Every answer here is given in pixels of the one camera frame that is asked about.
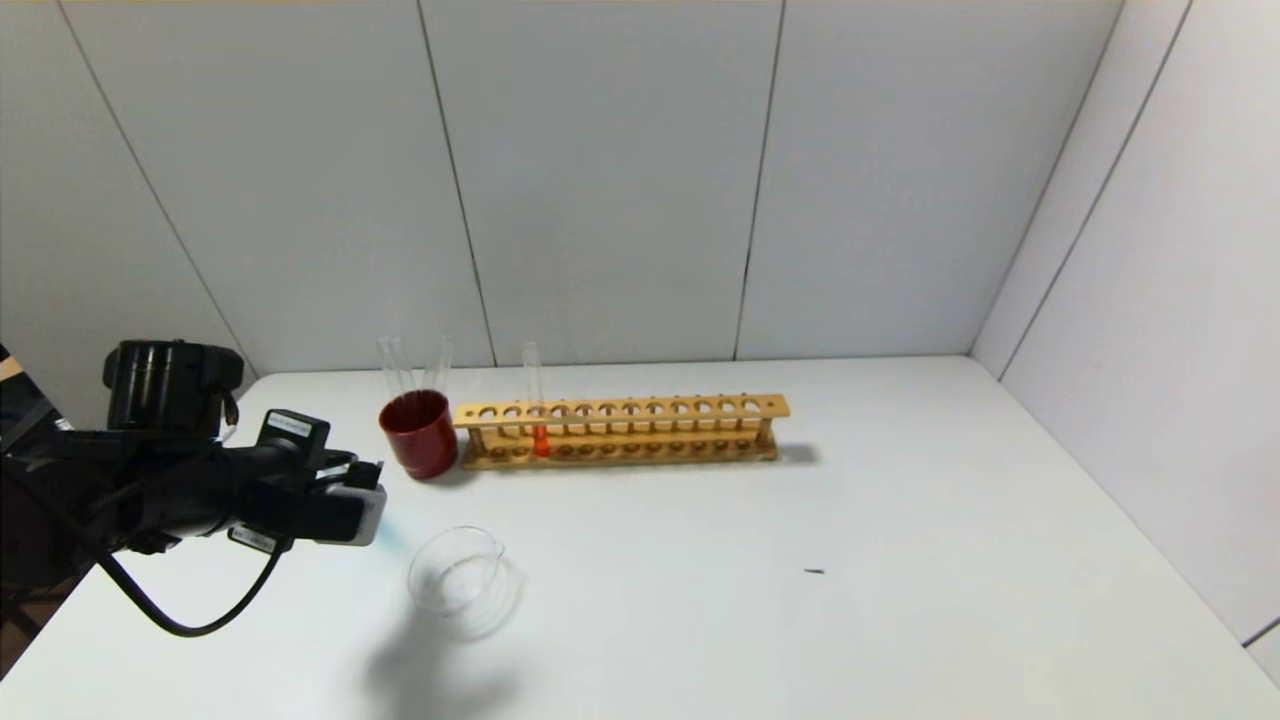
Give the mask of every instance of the test tube rack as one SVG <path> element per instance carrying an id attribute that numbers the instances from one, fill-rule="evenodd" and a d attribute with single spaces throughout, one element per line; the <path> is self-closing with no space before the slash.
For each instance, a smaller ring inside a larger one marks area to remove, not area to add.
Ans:
<path id="1" fill-rule="evenodd" d="M 468 470 L 662 465 L 777 460 L 773 420 L 791 409 L 781 395 L 695 395 L 475 402 L 458 406 L 453 424 L 471 442 Z M 534 452 L 534 429 L 547 428 L 550 452 Z"/>

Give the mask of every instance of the black cable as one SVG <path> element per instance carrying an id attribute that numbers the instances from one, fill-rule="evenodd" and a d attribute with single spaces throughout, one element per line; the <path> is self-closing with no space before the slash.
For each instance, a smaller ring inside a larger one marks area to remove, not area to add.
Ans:
<path id="1" fill-rule="evenodd" d="M 1265 628 L 1249 635 L 1249 639 L 1244 641 L 1244 647 L 1249 647 L 1251 644 L 1261 641 L 1263 635 L 1266 635 L 1267 633 L 1270 633 L 1276 628 L 1280 628 L 1280 618 L 1276 618 L 1275 620 L 1267 623 Z"/>
<path id="2" fill-rule="evenodd" d="M 156 603 L 151 601 L 150 597 L 147 597 L 147 593 L 143 592 L 141 587 L 138 587 L 138 584 L 133 580 L 133 578 L 129 577 L 129 574 L 124 570 L 120 562 L 115 557 L 113 557 L 111 553 L 108 552 L 105 547 L 102 547 L 96 539 L 93 539 L 84 530 L 84 528 L 82 528 L 79 523 L 77 523 L 76 519 L 72 518 L 65 510 L 63 510 L 56 503 L 50 502 L 47 498 L 45 498 L 44 493 L 27 484 L 27 479 L 20 477 L 19 473 L 9 473 L 8 475 L 9 479 L 13 480 L 18 486 L 18 488 L 27 495 L 27 497 L 29 497 L 36 505 L 40 506 L 41 510 L 45 511 L 45 514 L 56 520 L 56 523 L 61 525 L 61 528 L 67 530 L 72 536 L 72 538 L 74 538 L 76 542 L 79 543 L 82 548 L 84 548 L 86 552 L 88 552 L 90 557 L 92 557 L 95 562 L 102 566 L 102 570 L 106 571 L 106 574 L 111 578 L 111 580 L 114 580 L 115 584 L 120 588 L 120 591 L 124 592 L 124 594 L 133 601 L 133 605 L 136 605 L 138 610 L 142 611 L 143 615 L 150 618 L 151 621 L 159 625 L 160 628 L 178 637 L 198 638 L 201 635 L 207 635 L 209 633 L 212 633 L 214 630 L 218 630 L 219 628 L 234 620 L 237 615 L 239 615 L 246 607 L 248 607 L 248 603 L 252 602 L 253 597 L 257 594 L 257 591 L 262 589 L 262 585 L 266 583 L 266 579 L 271 575 L 271 570 L 275 569 L 275 564 L 279 562 L 280 556 L 284 555 L 284 543 L 276 543 L 275 550 L 268 559 L 266 565 L 262 568 L 262 573 L 259 574 L 257 577 L 257 580 L 255 580 L 253 585 L 248 588 L 248 592 L 244 593 L 244 597 L 242 597 L 241 601 L 237 602 L 234 607 L 228 610 L 221 618 L 214 620 L 212 623 L 209 623 L 207 625 L 200 625 L 198 628 L 183 625 L 177 620 L 174 620 L 173 618 L 165 615 L 164 611 L 160 610 L 156 606 Z"/>

